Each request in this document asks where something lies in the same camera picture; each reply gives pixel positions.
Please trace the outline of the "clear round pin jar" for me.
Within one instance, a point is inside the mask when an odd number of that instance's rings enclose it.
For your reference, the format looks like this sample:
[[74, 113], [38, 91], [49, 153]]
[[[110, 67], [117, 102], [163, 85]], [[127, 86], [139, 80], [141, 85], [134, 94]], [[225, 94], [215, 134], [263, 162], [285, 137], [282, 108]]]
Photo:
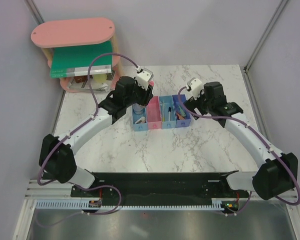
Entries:
[[145, 111], [145, 107], [144, 106], [141, 106], [141, 105], [138, 105], [138, 104], [135, 104], [133, 105], [133, 112], [134, 114], [136, 115], [142, 115]]

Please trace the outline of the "light blue bin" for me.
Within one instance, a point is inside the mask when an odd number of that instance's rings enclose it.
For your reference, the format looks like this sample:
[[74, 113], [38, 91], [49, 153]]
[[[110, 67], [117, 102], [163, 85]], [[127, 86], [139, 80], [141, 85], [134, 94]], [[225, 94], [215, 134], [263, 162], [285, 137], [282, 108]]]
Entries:
[[[135, 121], [138, 120], [142, 116], [146, 118], [146, 122], [143, 124], [135, 124]], [[136, 132], [148, 130], [146, 111], [144, 111], [144, 113], [142, 115], [136, 115], [133, 112], [133, 105], [132, 105], [132, 128]]]
[[159, 96], [162, 129], [173, 129], [176, 127], [176, 114], [173, 97], [170, 95]]

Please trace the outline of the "orange highlighter marker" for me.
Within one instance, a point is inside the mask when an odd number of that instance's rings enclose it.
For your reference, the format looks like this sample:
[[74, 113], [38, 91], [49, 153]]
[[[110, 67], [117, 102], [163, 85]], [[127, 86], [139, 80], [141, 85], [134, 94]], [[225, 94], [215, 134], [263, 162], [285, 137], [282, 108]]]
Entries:
[[186, 115], [182, 115], [182, 114], [180, 114], [180, 113], [176, 113], [176, 115], [177, 115], [177, 117], [180, 119], [180, 120], [184, 120], [184, 119], [186, 119]]

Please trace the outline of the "dark blue plastic bin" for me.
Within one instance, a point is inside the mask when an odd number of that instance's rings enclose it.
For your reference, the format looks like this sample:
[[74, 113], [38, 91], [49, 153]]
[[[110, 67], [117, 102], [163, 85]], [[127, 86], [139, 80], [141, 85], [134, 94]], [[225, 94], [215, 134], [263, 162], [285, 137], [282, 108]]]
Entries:
[[178, 112], [182, 115], [186, 115], [186, 119], [179, 119], [176, 115], [176, 128], [185, 128], [190, 126], [191, 123], [191, 115], [186, 111], [186, 112], [180, 112], [178, 105], [180, 104], [178, 95], [173, 95], [173, 103], [174, 103], [174, 108], [175, 108], [175, 114]]

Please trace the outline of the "black white pen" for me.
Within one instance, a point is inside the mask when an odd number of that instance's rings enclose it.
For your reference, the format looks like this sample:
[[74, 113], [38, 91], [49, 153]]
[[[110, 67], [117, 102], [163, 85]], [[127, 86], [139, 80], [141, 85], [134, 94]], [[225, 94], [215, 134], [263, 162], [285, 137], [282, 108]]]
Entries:
[[168, 121], [171, 121], [171, 107], [168, 108]]

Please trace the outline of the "pink plastic bin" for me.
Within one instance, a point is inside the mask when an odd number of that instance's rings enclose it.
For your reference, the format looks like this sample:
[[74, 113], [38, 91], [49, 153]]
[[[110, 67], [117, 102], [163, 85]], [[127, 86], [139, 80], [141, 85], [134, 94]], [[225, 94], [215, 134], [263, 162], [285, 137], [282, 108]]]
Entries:
[[162, 128], [162, 119], [158, 96], [154, 96], [146, 106], [146, 119], [149, 130]]

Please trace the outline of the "yellow capped pen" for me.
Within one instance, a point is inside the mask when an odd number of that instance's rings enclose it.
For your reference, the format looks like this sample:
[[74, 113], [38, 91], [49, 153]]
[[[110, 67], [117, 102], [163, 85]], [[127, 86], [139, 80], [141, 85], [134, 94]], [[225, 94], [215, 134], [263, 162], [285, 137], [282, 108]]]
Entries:
[[165, 121], [165, 116], [164, 116], [164, 102], [161, 104], [161, 113], [162, 113], [162, 122]]

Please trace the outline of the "green eraser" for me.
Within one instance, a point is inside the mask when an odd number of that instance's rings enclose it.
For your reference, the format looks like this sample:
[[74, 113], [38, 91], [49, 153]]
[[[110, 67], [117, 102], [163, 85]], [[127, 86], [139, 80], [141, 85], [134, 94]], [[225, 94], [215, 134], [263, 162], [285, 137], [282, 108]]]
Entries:
[[180, 112], [186, 112], [185, 109], [181, 105], [178, 105], [178, 108], [179, 108]]

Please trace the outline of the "pink capped bottle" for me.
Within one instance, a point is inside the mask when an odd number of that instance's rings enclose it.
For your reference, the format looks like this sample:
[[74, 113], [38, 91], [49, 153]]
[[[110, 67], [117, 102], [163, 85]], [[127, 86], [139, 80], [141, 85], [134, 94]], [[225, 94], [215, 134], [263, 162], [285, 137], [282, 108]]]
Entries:
[[153, 88], [154, 87], [154, 82], [152, 80], [148, 81], [148, 87]]

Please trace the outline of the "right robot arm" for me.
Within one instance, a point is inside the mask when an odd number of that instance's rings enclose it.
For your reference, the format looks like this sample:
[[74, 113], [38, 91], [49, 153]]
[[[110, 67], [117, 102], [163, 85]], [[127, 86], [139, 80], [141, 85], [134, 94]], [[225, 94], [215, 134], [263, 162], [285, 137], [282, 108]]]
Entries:
[[182, 107], [195, 119], [205, 118], [217, 121], [235, 136], [249, 152], [258, 167], [256, 172], [236, 171], [229, 173], [219, 184], [219, 191], [225, 197], [237, 190], [255, 192], [263, 200], [279, 199], [280, 194], [296, 189], [300, 203], [300, 187], [297, 183], [298, 159], [293, 153], [284, 153], [270, 143], [249, 122], [243, 109], [235, 102], [228, 102], [221, 83], [203, 83], [191, 79], [185, 89], [192, 94]]

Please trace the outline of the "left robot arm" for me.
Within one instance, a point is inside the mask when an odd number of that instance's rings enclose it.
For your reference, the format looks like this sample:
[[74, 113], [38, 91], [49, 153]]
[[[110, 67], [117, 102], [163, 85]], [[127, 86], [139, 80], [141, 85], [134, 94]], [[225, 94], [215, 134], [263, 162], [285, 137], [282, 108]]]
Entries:
[[152, 78], [153, 75], [147, 71], [140, 72], [135, 77], [120, 77], [115, 89], [97, 105], [94, 114], [61, 136], [46, 135], [39, 158], [41, 169], [38, 184], [44, 185], [41, 178], [43, 172], [47, 172], [52, 181], [79, 185], [89, 197], [97, 195], [100, 188], [94, 175], [78, 167], [74, 156], [93, 136], [124, 116], [128, 107], [134, 104], [145, 107], [153, 98]]

